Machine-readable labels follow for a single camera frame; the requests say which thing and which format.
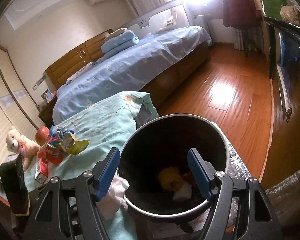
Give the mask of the blue bed with sheet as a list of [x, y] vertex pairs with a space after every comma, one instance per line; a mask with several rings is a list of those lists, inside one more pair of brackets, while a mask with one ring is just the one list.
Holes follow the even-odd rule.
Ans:
[[54, 124], [121, 91], [140, 91], [155, 77], [193, 52], [211, 37], [200, 26], [188, 26], [151, 35], [83, 73], [57, 90]]

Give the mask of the black tv cabinet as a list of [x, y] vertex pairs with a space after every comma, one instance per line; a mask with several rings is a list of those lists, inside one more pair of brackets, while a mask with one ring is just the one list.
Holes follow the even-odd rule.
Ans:
[[270, 42], [270, 75], [275, 76], [279, 89], [282, 119], [289, 122], [293, 113], [292, 89], [296, 85], [300, 62], [300, 26], [284, 20], [266, 16], [269, 26]]

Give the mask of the dark wooden nightstand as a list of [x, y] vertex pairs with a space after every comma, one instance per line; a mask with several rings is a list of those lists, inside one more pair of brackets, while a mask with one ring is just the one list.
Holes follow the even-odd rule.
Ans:
[[57, 102], [57, 97], [55, 96], [39, 112], [39, 118], [43, 121], [44, 124], [46, 124], [48, 128], [50, 128], [53, 125], [52, 112], [56, 102]]

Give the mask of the wooden headboard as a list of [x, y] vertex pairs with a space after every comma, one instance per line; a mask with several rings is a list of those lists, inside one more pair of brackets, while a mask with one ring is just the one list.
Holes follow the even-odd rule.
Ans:
[[46, 68], [45, 72], [53, 85], [60, 88], [70, 76], [101, 58], [104, 55], [101, 50], [104, 38], [112, 32], [112, 29], [108, 29], [86, 40]]

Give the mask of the red milk carton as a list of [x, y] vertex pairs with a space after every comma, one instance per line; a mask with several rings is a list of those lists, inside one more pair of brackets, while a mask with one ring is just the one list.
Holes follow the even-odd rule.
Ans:
[[46, 156], [42, 154], [40, 157], [37, 157], [36, 161], [36, 170], [34, 179], [40, 184], [45, 184], [49, 176], [49, 162], [46, 159]]

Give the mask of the cream teddy bear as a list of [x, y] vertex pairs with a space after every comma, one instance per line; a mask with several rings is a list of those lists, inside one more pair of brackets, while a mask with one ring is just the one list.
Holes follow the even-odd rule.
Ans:
[[23, 170], [26, 171], [40, 150], [40, 146], [33, 140], [27, 138], [12, 126], [6, 135], [6, 146], [9, 152], [20, 153], [23, 162]]

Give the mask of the grey bed guard rail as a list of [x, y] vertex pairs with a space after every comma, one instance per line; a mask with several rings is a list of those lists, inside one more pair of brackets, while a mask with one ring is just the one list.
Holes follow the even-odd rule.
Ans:
[[120, 28], [128, 28], [139, 38], [143, 38], [149, 33], [156, 33], [163, 22], [171, 16], [176, 17], [177, 28], [193, 25], [193, 19], [187, 4], [182, 0], [172, 0], [121, 25]]

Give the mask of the folded blue blanket stack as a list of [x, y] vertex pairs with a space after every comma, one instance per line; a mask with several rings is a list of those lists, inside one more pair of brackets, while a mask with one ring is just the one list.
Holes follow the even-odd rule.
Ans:
[[127, 28], [120, 28], [110, 33], [104, 38], [104, 43], [101, 46], [102, 53], [107, 53], [129, 41], [139, 41], [135, 33]]

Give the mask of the red apple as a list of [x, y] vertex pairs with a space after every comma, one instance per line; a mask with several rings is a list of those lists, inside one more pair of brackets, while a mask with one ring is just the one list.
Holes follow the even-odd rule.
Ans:
[[48, 139], [50, 130], [46, 126], [41, 126], [35, 135], [36, 143], [40, 146], [43, 146]]

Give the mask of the teal floral bed sheet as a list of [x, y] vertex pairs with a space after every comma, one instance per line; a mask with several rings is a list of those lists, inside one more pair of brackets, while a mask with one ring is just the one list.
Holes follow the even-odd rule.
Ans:
[[146, 92], [119, 92], [66, 119], [60, 127], [73, 130], [79, 140], [89, 140], [77, 156], [66, 156], [49, 170], [49, 177], [61, 180], [78, 177], [103, 160], [111, 148], [123, 148], [128, 138], [142, 125], [159, 115]]

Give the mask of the white tissue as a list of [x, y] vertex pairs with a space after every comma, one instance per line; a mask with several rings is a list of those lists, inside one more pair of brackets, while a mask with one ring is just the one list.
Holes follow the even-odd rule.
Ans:
[[110, 220], [113, 218], [121, 207], [125, 210], [128, 209], [128, 204], [125, 200], [125, 193], [128, 188], [129, 183], [127, 180], [117, 175], [114, 176], [106, 196], [96, 203], [104, 219]]

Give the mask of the cartoon snack wrapper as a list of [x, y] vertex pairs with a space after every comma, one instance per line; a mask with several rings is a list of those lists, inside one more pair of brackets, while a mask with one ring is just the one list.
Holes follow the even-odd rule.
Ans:
[[76, 137], [73, 130], [59, 126], [52, 126], [49, 130], [46, 143], [54, 149], [71, 153], [71, 148], [74, 146], [75, 141]]

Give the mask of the brown plush toy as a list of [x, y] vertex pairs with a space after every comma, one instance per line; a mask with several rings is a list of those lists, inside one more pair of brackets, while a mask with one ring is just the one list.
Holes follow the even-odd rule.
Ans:
[[282, 5], [280, 16], [284, 21], [300, 26], [300, 11], [294, 5]]

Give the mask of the black round trash bin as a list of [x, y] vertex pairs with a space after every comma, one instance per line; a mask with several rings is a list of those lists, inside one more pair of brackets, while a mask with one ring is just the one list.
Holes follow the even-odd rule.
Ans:
[[213, 122], [192, 114], [171, 114], [138, 128], [121, 150], [119, 176], [129, 182], [125, 199], [129, 208], [155, 219], [177, 219], [200, 215], [210, 207], [198, 187], [191, 199], [173, 200], [173, 192], [162, 188], [159, 173], [176, 168], [181, 175], [190, 171], [187, 153], [195, 148], [204, 161], [227, 172], [229, 149], [221, 129]]

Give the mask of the yellow snack bag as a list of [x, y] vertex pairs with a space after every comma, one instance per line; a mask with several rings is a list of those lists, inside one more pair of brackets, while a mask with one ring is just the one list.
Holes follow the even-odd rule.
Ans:
[[78, 140], [74, 134], [66, 132], [61, 139], [61, 148], [68, 154], [78, 155], [89, 146], [89, 143], [89, 140]]

